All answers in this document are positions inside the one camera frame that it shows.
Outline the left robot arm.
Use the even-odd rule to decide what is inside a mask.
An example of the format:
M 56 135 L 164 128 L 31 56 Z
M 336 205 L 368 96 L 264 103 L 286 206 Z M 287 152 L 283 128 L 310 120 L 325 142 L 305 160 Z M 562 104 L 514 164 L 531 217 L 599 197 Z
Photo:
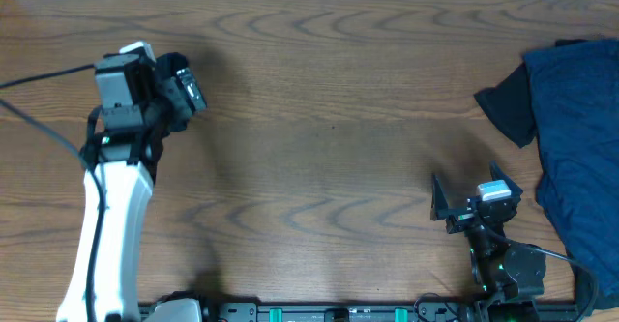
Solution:
M 139 246 L 163 140 L 207 104 L 180 53 L 108 55 L 95 66 L 101 103 L 88 116 L 85 211 L 59 321 L 138 321 Z

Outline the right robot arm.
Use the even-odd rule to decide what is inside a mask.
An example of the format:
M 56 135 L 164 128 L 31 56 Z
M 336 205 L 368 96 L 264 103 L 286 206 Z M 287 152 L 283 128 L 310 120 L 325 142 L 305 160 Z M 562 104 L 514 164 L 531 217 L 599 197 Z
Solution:
M 437 176 L 432 176 L 430 218 L 446 222 L 446 232 L 462 233 L 469 244 L 472 275 L 485 295 L 458 310 L 462 321 L 539 321 L 535 298 L 545 292 L 545 256 L 507 238 L 504 225 L 517 213 L 522 189 L 496 163 L 491 180 L 477 186 L 466 204 L 450 207 Z

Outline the dark teal t-shirt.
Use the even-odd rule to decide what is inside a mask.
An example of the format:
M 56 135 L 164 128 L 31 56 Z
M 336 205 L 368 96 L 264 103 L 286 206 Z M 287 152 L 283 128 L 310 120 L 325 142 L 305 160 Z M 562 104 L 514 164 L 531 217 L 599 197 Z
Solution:
M 177 52 L 156 59 L 157 96 L 166 105 L 171 132 L 184 131 L 192 117 L 190 96 L 177 74 L 188 66 L 188 59 Z

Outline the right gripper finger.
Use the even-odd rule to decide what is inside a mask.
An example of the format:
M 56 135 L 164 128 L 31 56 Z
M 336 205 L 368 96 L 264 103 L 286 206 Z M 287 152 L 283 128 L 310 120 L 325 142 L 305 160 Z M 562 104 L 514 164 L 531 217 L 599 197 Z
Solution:
M 503 180 L 511 191 L 521 191 L 521 187 L 499 167 L 496 161 L 489 163 L 489 171 L 493 181 Z
M 431 210 L 433 212 L 446 212 L 449 209 L 445 192 L 442 189 L 441 183 L 436 174 L 431 176 L 432 181 L 432 203 Z

